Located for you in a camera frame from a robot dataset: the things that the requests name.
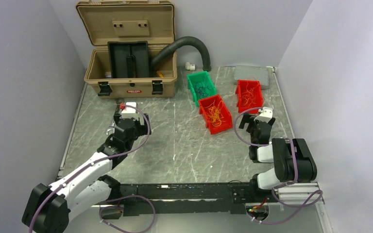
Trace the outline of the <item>red plastic bin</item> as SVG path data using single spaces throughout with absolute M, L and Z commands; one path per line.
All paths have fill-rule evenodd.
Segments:
M 262 108 L 264 104 L 259 81 L 238 80 L 235 94 L 239 113 L 251 108 Z
M 199 114 L 210 134 L 217 134 L 233 127 L 232 116 L 219 94 L 198 100 Z

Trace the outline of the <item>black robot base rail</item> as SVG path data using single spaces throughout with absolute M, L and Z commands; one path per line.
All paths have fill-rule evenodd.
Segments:
M 120 207 L 123 216 L 255 212 L 276 203 L 271 191 L 253 181 L 226 183 L 121 184 L 119 191 L 99 204 Z

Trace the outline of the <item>green plastic bin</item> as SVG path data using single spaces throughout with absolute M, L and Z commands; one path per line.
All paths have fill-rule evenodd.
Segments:
M 198 100 L 216 95 L 217 91 L 207 71 L 187 75 L 187 86 L 192 93 L 192 100 L 199 106 Z

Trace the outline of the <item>silver combination wrench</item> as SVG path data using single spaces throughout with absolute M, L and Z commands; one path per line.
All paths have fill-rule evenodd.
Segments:
M 115 119 L 112 118 L 111 123 L 106 128 L 106 131 L 105 131 L 106 135 L 111 135 L 115 132 L 115 125 L 116 125 Z

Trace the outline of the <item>tan plastic toolbox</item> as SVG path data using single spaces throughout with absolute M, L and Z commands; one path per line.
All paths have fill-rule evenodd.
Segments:
M 87 0 L 76 4 L 94 46 L 85 82 L 102 99 L 173 97 L 176 53 L 152 59 L 175 40 L 167 0 Z

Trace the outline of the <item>white pipe fitting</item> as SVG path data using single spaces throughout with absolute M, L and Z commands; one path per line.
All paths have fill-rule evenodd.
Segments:
M 185 69 L 188 71 L 195 71 L 196 70 L 196 65 L 192 64 L 190 62 L 185 63 Z

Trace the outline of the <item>black toolbox tray insert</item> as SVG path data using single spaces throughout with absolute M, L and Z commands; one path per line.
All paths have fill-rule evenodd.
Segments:
M 110 41 L 107 46 L 113 79 L 148 78 L 150 76 L 147 41 Z

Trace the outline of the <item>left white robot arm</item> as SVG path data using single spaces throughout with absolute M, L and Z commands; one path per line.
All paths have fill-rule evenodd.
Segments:
M 49 184 L 38 184 L 29 196 L 22 223 L 30 233 L 62 233 L 69 222 L 94 204 L 119 200 L 120 182 L 107 173 L 122 163 L 141 136 L 152 134 L 148 114 L 116 114 L 114 132 L 81 166 L 67 176 Z

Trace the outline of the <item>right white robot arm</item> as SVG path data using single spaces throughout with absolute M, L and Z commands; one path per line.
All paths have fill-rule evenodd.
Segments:
M 271 138 L 275 118 L 263 119 L 244 113 L 239 124 L 250 134 L 249 158 L 254 163 L 272 164 L 266 172 L 255 174 L 248 188 L 253 201 L 261 201 L 267 190 L 286 184 L 309 183 L 317 177 L 317 166 L 302 138 Z

